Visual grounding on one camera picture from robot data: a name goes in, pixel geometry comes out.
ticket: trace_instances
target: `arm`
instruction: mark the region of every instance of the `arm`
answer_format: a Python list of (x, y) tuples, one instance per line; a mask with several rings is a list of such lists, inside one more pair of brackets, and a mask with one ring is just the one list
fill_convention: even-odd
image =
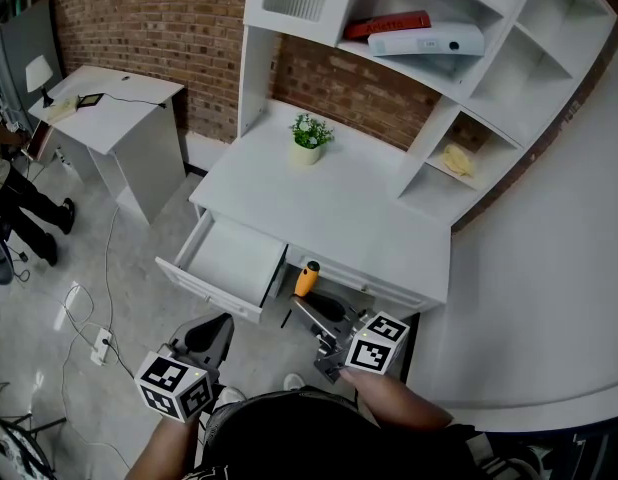
[(439, 430), (453, 420), (447, 411), (419, 397), (397, 379), (354, 368), (340, 374), (358, 390), (379, 423), (412, 430)]
[(182, 480), (194, 468), (198, 420), (163, 418), (126, 480)]

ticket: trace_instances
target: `open drawer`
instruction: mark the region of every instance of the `open drawer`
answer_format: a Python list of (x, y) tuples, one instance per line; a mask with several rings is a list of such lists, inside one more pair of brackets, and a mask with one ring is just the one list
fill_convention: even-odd
[(171, 281), (220, 311), (260, 322), (286, 245), (206, 211), (173, 263), (156, 258)]

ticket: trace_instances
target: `white baseboard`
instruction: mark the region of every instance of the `white baseboard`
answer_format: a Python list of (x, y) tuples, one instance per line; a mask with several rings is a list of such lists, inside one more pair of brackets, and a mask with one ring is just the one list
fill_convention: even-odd
[(199, 133), (178, 130), (182, 159), (189, 165), (198, 167), (203, 171), (210, 171), (229, 144), (219, 140), (210, 139)]

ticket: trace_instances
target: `black shoe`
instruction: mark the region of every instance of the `black shoe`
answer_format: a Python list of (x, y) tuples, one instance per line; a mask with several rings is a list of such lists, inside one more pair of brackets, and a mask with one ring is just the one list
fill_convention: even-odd
[(71, 233), (71, 228), (73, 228), (73, 221), (76, 218), (76, 205), (71, 199), (66, 198), (62, 203), (62, 207), (67, 210), (68, 217), (67, 220), (58, 227), (65, 235), (68, 235), (69, 233)]
[(56, 240), (51, 234), (47, 233), (45, 236), (47, 237), (47, 253), (45, 254), (44, 259), (47, 260), (49, 265), (55, 267), (56, 263), (58, 263), (58, 246), (56, 245)]

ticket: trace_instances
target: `white desk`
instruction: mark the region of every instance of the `white desk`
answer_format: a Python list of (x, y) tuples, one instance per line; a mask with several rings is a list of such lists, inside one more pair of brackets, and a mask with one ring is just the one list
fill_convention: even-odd
[[(70, 96), (107, 93), (167, 105), (163, 109), (105, 94), (97, 105), (78, 109), (52, 125), (78, 175), (84, 180), (99, 172), (118, 204), (147, 223), (184, 180), (171, 103), (182, 88), (146, 76), (82, 66), (49, 91), (58, 102)], [(29, 112), (46, 122), (42, 99)]]
[[(321, 276), (413, 312), (444, 303), (450, 229), (388, 195), (387, 180), (402, 153), (331, 121), (336, 141), (323, 158), (313, 166), (291, 165), (289, 124), (298, 111), (270, 101), (266, 115), (202, 180), (190, 201), (208, 211), (175, 261), (157, 259), (167, 276), (257, 322), (258, 297), (287, 247), (287, 263), (304, 267), (317, 260)], [(230, 233), (239, 235), (240, 247), (230, 245)], [(228, 257), (223, 273), (219, 263)], [(256, 268), (268, 277), (256, 280)], [(245, 301), (240, 294), (247, 292), (252, 296)]]

